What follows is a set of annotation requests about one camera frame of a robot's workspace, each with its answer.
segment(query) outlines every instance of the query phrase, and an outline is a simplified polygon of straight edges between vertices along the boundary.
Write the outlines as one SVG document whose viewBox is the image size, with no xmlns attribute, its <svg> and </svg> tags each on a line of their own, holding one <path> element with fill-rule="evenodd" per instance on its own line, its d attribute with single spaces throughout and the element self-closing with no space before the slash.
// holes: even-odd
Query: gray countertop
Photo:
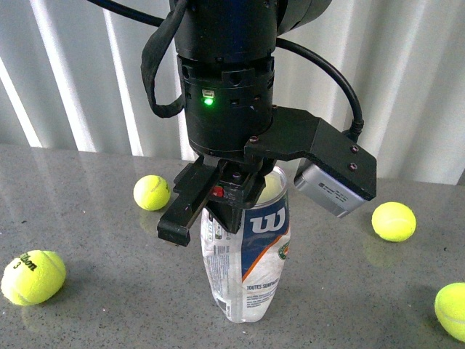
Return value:
<svg viewBox="0 0 465 349">
<path fill-rule="evenodd" d="M 465 187 L 379 180 L 378 197 L 341 220 L 290 189 L 275 299 L 261 321 L 233 324 L 211 296 L 199 221 L 187 248 L 172 246 L 156 237 L 161 212 L 132 198 L 142 176 L 172 183 L 184 165 L 0 145 L 1 269 L 32 249 L 57 251 L 68 269 L 41 305 L 0 297 L 0 348 L 464 348 L 434 297 L 465 280 Z M 416 213 L 406 242 L 374 235 L 385 201 Z"/>
</svg>

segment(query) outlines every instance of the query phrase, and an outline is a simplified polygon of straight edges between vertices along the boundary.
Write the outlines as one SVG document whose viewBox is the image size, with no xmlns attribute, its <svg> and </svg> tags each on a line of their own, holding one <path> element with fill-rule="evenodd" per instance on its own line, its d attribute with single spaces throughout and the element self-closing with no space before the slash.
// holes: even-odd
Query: yellow tennis ball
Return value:
<svg viewBox="0 0 465 349">
<path fill-rule="evenodd" d="M 387 202 L 375 209 L 371 224 L 384 240 L 400 242 L 412 236 L 416 228 L 416 218 L 406 205 Z"/>
<path fill-rule="evenodd" d="M 134 186 L 134 200 L 148 211 L 163 208 L 169 201 L 171 191 L 164 178 L 155 175 L 142 177 Z"/>
<path fill-rule="evenodd" d="M 65 264 L 58 254 L 29 251 L 7 265 L 1 291 L 16 305 L 39 304 L 57 293 L 65 277 Z"/>
<path fill-rule="evenodd" d="M 434 311 L 442 327 L 452 337 L 465 342 L 465 283 L 442 288 L 434 301 Z"/>
</svg>

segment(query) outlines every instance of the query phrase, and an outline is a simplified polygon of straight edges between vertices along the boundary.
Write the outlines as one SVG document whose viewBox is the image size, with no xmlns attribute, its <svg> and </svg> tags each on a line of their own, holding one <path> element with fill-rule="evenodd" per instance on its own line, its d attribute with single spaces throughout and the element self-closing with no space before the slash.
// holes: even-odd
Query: red button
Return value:
<svg viewBox="0 0 465 349">
<path fill-rule="evenodd" d="M 222 198 L 225 195 L 225 190 L 222 187 L 215 187 L 213 188 L 213 195 Z"/>
</svg>

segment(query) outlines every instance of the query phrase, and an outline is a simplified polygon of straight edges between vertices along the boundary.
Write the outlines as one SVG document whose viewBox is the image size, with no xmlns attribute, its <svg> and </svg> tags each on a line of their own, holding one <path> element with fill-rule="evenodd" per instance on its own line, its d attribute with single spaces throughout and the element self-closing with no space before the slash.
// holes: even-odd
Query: black strap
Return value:
<svg viewBox="0 0 465 349">
<path fill-rule="evenodd" d="M 166 19 L 161 23 L 160 28 L 152 34 L 142 51 L 142 80 L 147 92 L 148 102 L 155 115 L 161 118 L 171 118 L 179 114 L 184 108 L 184 98 L 180 95 L 177 100 L 168 105 L 158 105 L 155 99 L 155 76 L 158 66 L 168 49 L 174 34 L 181 24 L 186 12 L 188 0 L 179 0 L 173 11 L 168 13 Z"/>
</svg>

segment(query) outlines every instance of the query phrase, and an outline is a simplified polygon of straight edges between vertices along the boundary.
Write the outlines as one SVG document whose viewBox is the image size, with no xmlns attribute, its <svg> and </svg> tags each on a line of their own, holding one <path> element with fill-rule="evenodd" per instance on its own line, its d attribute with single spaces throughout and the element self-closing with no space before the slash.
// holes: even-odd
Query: blue label stripe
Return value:
<svg viewBox="0 0 465 349">
<path fill-rule="evenodd" d="M 285 235 L 289 227 L 288 196 L 262 209 L 246 211 L 241 247 L 242 277 L 264 249 Z"/>
</svg>

